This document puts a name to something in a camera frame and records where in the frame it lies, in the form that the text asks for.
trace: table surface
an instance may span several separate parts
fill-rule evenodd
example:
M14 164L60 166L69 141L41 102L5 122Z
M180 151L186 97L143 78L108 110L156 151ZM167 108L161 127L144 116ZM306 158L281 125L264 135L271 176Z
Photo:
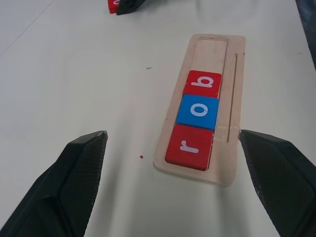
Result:
M316 164L316 73L295 0L152 0L123 16L105 0L19 1L0 25L0 226L69 141L105 129L86 237L278 236L240 145L228 188L162 173L153 154L189 39L227 34L247 40L241 128Z

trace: wooden tray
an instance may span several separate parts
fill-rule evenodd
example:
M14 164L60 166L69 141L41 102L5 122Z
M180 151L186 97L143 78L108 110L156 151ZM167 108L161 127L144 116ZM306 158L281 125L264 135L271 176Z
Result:
M240 123L245 38L225 35L194 35L189 43L173 92L154 155L157 169L222 186L230 185L236 175ZM211 148L209 168L195 170L165 161L165 154L182 100L190 70L220 73L222 84Z

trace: blue letter block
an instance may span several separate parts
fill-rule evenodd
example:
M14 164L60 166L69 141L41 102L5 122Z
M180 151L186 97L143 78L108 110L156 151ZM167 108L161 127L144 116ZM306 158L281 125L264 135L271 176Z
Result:
M177 116L177 123L203 127L214 132L218 111L218 99L184 95Z

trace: white letter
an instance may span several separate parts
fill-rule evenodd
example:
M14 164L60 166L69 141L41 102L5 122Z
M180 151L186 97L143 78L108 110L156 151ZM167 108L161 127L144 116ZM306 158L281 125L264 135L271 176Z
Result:
M204 111L202 113L198 113L194 110L196 107L201 107L204 109ZM191 106L191 114L197 117L203 117L207 114L207 106L204 104L194 104Z
M208 80L208 84L202 82L202 80ZM192 82L191 85L203 86L203 87L212 87L214 80L209 77L200 77L197 79L197 82Z
M182 146L180 147L180 150L182 150L182 151L185 151L185 152L192 152L192 153L198 153L198 149L192 148L192 147L188 147L186 141L182 141L182 142L181 142L181 145L182 145Z

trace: red block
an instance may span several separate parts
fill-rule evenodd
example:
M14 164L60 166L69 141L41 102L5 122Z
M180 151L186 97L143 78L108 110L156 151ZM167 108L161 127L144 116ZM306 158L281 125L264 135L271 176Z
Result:
M221 80L219 73L190 71L183 94L218 98Z
M165 159L171 164L205 171L208 168L212 140L211 130L175 125Z
M116 13L119 7L119 0L108 0L109 11L111 14Z

